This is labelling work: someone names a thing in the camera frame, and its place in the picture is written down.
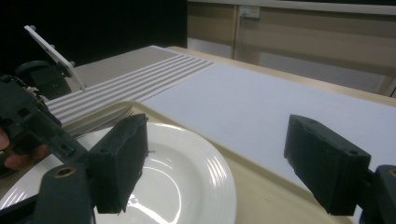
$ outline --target white plate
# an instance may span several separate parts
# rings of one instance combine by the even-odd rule
[[[109,129],[78,141],[91,148]],[[226,161],[204,138],[190,131],[148,123],[150,151],[126,213],[96,214],[104,223],[234,223],[236,195]],[[49,156],[0,201],[0,208],[37,194],[44,173],[61,163]]]

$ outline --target tray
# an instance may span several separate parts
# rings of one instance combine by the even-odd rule
[[[109,115],[126,111],[128,108],[132,108],[130,114],[145,113],[148,121],[189,129],[137,102],[120,102],[111,105],[64,128],[76,134],[77,130],[83,130],[85,126],[92,125],[97,120],[108,119]],[[203,138],[218,149],[233,173],[237,196],[235,223],[353,223],[349,217],[328,215],[311,192],[231,152],[210,138],[206,136]]]

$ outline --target electrical socket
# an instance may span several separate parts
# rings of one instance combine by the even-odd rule
[[[239,16],[258,19],[260,17],[260,7],[240,6]]]

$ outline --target table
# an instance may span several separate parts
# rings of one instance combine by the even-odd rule
[[[48,102],[63,123],[135,100],[302,186],[283,158],[289,115],[298,114],[372,154],[372,170],[395,163],[395,99],[180,48],[149,47],[77,70],[89,90]]]

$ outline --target black curtain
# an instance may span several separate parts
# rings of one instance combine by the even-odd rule
[[[0,72],[52,59],[36,32],[76,66],[150,45],[187,47],[187,0],[6,1],[0,6]]]

